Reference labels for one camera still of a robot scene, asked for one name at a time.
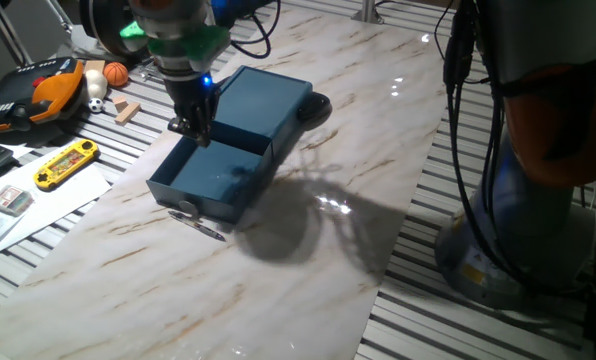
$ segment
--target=basketball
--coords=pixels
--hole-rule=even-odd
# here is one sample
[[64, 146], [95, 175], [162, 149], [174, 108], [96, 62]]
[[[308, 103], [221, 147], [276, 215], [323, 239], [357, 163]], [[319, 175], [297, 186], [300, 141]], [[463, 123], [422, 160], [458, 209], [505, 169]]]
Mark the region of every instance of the basketball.
[[123, 86], [129, 80], [129, 72], [121, 63], [111, 63], [105, 66], [103, 74], [111, 86]]

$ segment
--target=blue box lid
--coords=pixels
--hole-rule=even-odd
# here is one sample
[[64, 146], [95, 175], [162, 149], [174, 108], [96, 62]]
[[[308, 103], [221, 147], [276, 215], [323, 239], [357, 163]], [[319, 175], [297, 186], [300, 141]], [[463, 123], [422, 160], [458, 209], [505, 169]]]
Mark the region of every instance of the blue box lid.
[[222, 88], [211, 139], [259, 155], [271, 143], [279, 148], [311, 91], [309, 82], [243, 66]]

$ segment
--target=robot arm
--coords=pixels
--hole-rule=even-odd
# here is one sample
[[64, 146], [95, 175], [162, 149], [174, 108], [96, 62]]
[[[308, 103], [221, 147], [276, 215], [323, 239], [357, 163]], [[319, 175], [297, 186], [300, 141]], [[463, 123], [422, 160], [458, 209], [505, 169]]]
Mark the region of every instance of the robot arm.
[[210, 69], [229, 46], [229, 31], [205, 24], [204, 0], [130, 0], [130, 6], [174, 101], [169, 130], [208, 146], [220, 97]]

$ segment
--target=white egg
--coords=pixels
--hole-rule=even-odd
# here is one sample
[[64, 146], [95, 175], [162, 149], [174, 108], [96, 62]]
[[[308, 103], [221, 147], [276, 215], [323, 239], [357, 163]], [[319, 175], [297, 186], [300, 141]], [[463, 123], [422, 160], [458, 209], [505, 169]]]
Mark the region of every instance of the white egg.
[[89, 70], [85, 73], [85, 78], [87, 79], [87, 86], [89, 85], [98, 85], [101, 88], [107, 88], [107, 78], [98, 70]]
[[107, 95], [107, 88], [96, 84], [88, 84], [87, 95], [89, 95], [89, 99], [104, 99]]

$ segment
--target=yellow handheld game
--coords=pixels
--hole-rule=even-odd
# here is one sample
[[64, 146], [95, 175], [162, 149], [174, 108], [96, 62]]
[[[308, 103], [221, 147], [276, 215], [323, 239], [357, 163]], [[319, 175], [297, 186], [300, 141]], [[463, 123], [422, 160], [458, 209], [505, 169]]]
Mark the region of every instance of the yellow handheld game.
[[49, 160], [34, 175], [36, 185], [51, 191], [69, 176], [89, 164], [98, 156], [98, 146], [91, 140], [80, 140]]

